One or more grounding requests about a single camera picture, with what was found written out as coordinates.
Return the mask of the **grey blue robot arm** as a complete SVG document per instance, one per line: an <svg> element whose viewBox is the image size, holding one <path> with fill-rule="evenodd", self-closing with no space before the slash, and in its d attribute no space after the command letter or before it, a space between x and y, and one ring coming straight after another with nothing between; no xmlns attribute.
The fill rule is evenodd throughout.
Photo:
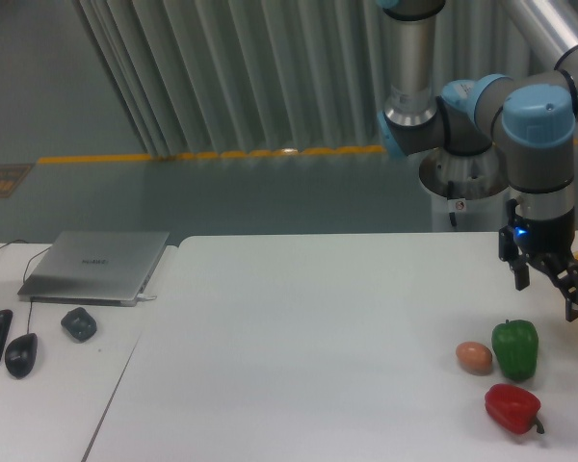
<svg viewBox="0 0 578 462"><path fill-rule="evenodd" d="M499 257L518 290L545 274L578 319L574 147L578 124L578 13L566 1L506 1L503 9L545 66L521 80L502 74L433 90L434 30L440 1L381 1L404 64L378 115L393 157L438 149L471 157L496 149L510 199Z"/></svg>

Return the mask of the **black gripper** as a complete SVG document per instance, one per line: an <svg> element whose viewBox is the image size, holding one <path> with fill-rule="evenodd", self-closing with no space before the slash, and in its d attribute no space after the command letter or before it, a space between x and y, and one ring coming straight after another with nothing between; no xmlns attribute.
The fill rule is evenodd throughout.
<svg viewBox="0 0 578 462"><path fill-rule="evenodd" d="M578 319L578 259L571 252L575 209L549 219L525 218L513 198L505 205L507 224L499 230L499 259L508 262L518 291L530 284L529 266L545 274L565 299L565 320Z"/></svg>

